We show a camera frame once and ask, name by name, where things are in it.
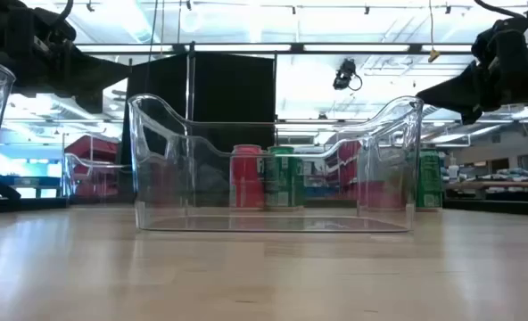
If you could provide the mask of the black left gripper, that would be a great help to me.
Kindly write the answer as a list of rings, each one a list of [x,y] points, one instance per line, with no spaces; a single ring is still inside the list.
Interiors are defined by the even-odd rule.
[[[0,0],[0,64],[15,76],[23,94],[75,96],[88,113],[103,112],[103,92],[126,78],[129,66],[87,57],[71,58],[73,42],[27,40],[28,7],[21,0]]]

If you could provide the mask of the wooden background workbench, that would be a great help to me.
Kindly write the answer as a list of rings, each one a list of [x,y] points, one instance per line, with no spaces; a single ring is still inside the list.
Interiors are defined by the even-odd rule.
[[[528,170],[520,168],[500,169],[495,174],[458,178],[443,185],[446,190],[485,189],[491,187],[528,188]]]

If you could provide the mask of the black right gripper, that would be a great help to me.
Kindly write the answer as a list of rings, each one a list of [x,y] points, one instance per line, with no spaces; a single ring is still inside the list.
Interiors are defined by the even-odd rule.
[[[528,48],[528,29],[524,37]],[[462,124],[472,125],[482,117],[482,108],[528,103],[528,64],[504,67],[497,58],[488,67],[471,62],[458,76],[424,89],[416,97],[435,107],[465,111]]]

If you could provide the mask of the black overhead crossbar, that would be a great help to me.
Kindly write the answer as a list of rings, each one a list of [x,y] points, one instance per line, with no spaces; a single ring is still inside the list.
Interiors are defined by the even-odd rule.
[[[79,44],[88,54],[168,54],[189,51],[227,54],[470,54],[469,44],[424,43],[189,43],[189,44]]]

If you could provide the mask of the blue background table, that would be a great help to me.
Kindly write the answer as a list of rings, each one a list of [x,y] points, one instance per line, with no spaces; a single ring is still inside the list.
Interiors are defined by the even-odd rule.
[[[0,176],[0,197],[7,200],[58,198],[62,181],[58,177]]]

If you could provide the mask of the red Fanta soda can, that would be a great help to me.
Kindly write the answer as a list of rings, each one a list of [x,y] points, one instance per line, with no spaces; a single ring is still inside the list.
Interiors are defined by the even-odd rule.
[[[234,146],[230,159],[230,206],[236,210],[262,210],[265,205],[264,162],[261,148]]]

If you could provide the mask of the red storage bin shelf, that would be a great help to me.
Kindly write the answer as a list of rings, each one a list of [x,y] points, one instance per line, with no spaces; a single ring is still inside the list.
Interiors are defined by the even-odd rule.
[[[84,135],[67,145],[64,149],[64,155],[73,153],[81,159],[117,164],[118,147],[119,144],[115,141]]]
[[[326,187],[336,199],[358,199],[360,142],[346,142],[325,159]]]

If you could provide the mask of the black aluminium table frame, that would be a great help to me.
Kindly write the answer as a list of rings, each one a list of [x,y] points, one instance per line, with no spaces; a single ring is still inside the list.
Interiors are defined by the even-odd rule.
[[[20,199],[16,201],[0,199],[1,212],[58,210],[69,206],[122,206],[126,202],[90,202],[69,201],[66,198]],[[350,200],[311,200],[308,208],[355,208],[356,202]],[[491,213],[515,214],[528,216],[528,202],[478,201],[478,200],[446,200],[445,210],[469,210]]]

